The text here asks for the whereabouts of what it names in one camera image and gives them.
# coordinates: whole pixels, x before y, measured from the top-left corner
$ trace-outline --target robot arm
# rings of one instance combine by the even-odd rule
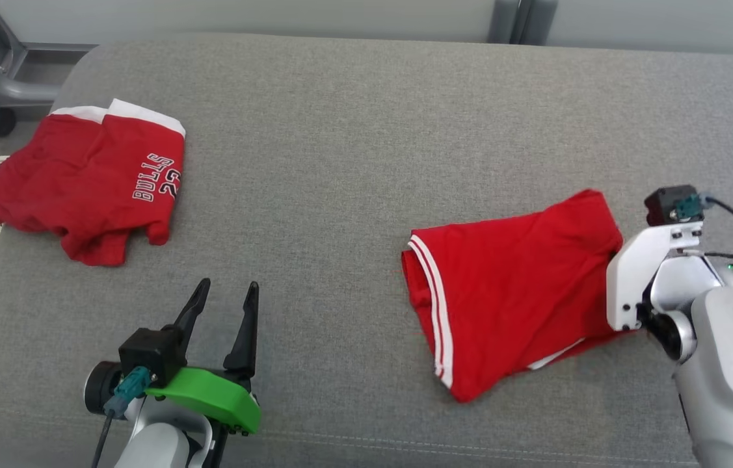
[[[694,194],[690,186],[665,187],[646,199],[651,227],[607,270],[607,321],[658,339],[677,364],[673,378],[694,454],[705,468],[732,467],[733,265],[717,268],[685,250],[702,234],[701,213],[678,215]]]
[[[252,282],[248,288],[245,316],[220,370],[188,367],[185,358],[208,291],[209,279],[203,279],[175,323],[160,331],[138,329],[120,346],[120,362],[101,362],[90,373],[87,409],[107,415],[107,424],[112,418],[134,421],[116,468],[218,468],[229,434],[256,433],[260,407],[250,379],[256,373],[259,285]],[[148,386],[116,400],[129,376],[144,369]],[[93,466],[104,441],[105,431]]]

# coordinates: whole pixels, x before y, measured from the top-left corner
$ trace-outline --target gray sofa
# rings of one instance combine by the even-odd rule
[[[541,210],[584,187],[628,237],[679,183],[733,204],[733,56],[206,34],[104,45],[55,107],[120,98],[187,128],[170,242],[119,268],[0,238],[0,445],[88,465],[81,392],[139,326],[213,286],[190,344],[218,367],[260,284],[258,435],[224,466],[693,466],[672,365],[645,334],[456,403],[408,304],[412,228]],[[704,245],[733,252],[733,219]],[[116,423],[113,464],[129,427]]]

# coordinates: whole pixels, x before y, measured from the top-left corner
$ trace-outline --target cable connector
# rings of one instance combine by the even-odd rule
[[[699,195],[693,194],[676,202],[676,218],[678,219],[687,220],[702,214],[703,211],[704,208]]]
[[[699,193],[699,205],[701,205],[702,210],[709,210],[710,208],[714,207],[714,205],[716,205],[708,199],[710,198],[710,196],[712,196],[710,192]]]
[[[150,376],[149,369],[138,365],[114,388],[114,396],[104,403],[103,412],[114,419],[123,419],[129,403],[143,394],[150,383],[152,383],[152,376]]]

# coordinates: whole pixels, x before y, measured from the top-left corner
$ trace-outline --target gray floor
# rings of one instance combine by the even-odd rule
[[[16,128],[8,136],[0,138],[0,156],[9,155],[27,145],[34,136],[34,131],[39,127],[37,121],[16,122]]]
[[[30,51],[16,80],[26,83],[62,84],[85,53],[82,51]]]

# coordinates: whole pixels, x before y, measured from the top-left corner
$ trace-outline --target red basketball shorts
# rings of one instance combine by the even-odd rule
[[[0,166],[0,224],[51,231],[73,260],[119,265],[126,240],[170,236],[185,130],[175,118],[114,99],[46,116]]]
[[[614,337],[606,268],[622,245],[604,196],[412,231],[401,254],[435,374],[459,402]]]

